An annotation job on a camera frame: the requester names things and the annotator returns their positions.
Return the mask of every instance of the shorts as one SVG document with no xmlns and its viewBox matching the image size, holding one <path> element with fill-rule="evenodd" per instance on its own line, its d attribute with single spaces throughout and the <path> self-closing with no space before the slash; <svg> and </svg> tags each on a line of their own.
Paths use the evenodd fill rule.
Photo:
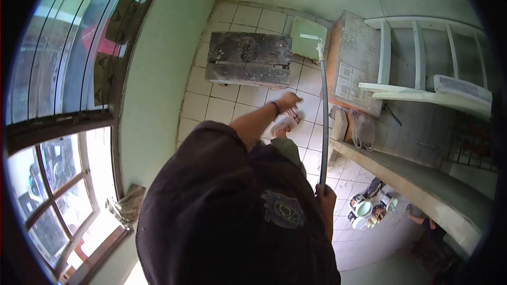
<svg viewBox="0 0 507 285">
<path fill-rule="evenodd" d="M 301 168 L 301 172 L 306 178 L 306 170 L 303 163 L 301 162 L 301 159 L 299 158 L 298 147 L 291 139 L 281 139 L 277 137 L 271 140 L 271 145 L 274 146 L 283 156 L 288 158 L 296 166 Z"/>
</svg>

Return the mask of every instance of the bracelet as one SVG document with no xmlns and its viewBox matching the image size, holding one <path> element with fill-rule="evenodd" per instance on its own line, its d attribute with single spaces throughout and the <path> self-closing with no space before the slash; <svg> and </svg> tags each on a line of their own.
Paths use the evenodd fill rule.
<svg viewBox="0 0 507 285">
<path fill-rule="evenodd" d="M 269 102 L 268 104 L 274 104 L 275 105 L 275 108 L 276 108 L 276 116 L 275 116 L 275 119 L 276 117 L 278 117 L 280 115 L 280 107 L 278 106 L 278 104 L 276 102 Z"/>
</svg>

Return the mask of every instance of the foot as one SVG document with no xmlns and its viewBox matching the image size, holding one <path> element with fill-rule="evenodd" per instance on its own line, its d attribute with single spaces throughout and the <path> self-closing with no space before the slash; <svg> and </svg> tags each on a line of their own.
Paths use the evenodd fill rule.
<svg viewBox="0 0 507 285">
<path fill-rule="evenodd" d="M 301 121 L 301 117 L 297 114 L 297 112 L 294 111 L 294 109 L 288 109 L 283 114 L 289 117 L 290 119 L 294 119 L 296 124 L 299 124 L 299 122 Z M 290 132 L 291 129 L 292 128 L 288 123 L 282 122 L 280 124 L 275 125 L 273 129 L 271 129 L 271 134 L 276 137 L 280 131 Z"/>
</svg>

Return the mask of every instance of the person's leg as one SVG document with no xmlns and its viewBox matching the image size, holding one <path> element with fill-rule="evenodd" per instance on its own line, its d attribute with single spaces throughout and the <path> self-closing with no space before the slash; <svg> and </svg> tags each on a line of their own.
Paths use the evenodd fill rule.
<svg viewBox="0 0 507 285">
<path fill-rule="evenodd" d="M 299 122 L 301 121 L 301 118 L 294 110 L 290 109 L 286 111 L 284 114 L 294 118 L 296 124 L 299 124 Z M 290 126 L 288 125 L 288 123 L 286 124 L 281 123 L 280 125 L 276 126 L 273 130 L 271 130 L 271 133 L 275 135 L 275 138 L 271 140 L 271 145 L 274 146 L 283 156 L 285 156 L 291 162 L 299 166 L 301 168 L 301 172 L 306 178 L 306 170 L 305 167 L 303 166 L 303 163 L 301 163 L 298 147 L 291 139 L 287 139 L 287 132 L 289 131 Z"/>
</svg>

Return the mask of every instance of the dark shirt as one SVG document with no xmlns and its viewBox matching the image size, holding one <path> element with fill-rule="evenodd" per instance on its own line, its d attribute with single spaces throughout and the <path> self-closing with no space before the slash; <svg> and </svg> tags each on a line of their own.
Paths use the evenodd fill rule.
<svg viewBox="0 0 507 285">
<path fill-rule="evenodd" d="M 139 214 L 150 284 L 339 284 L 312 188 L 271 145 L 199 124 L 164 165 Z"/>
</svg>

